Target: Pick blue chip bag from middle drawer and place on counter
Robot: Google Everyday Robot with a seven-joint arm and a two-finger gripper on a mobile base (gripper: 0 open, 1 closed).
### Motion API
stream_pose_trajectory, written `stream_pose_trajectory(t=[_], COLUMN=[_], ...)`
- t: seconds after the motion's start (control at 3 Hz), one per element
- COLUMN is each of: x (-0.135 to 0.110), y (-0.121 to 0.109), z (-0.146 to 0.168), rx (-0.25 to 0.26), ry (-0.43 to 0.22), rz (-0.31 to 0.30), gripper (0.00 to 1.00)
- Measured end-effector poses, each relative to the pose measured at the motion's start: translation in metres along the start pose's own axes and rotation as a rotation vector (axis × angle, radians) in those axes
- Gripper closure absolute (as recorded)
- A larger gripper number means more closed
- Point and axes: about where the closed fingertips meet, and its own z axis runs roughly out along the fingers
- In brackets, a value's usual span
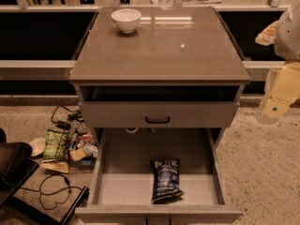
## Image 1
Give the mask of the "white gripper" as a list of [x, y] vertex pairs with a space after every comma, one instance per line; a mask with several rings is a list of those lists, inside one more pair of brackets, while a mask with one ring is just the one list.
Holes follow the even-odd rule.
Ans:
[[300, 97], [300, 62], [286, 61], [281, 68], [272, 68], [267, 81], [267, 97], [261, 100], [257, 120], [274, 124]]

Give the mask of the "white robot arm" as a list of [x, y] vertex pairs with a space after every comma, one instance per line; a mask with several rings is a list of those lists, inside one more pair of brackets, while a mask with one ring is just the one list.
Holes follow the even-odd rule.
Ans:
[[269, 70], [257, 115], [260, 123], [273, 124], [300, 98], [300, 1], [263, 29], [255, 42], [273, 44], [275, 54], [285, 60], [282, 67]]

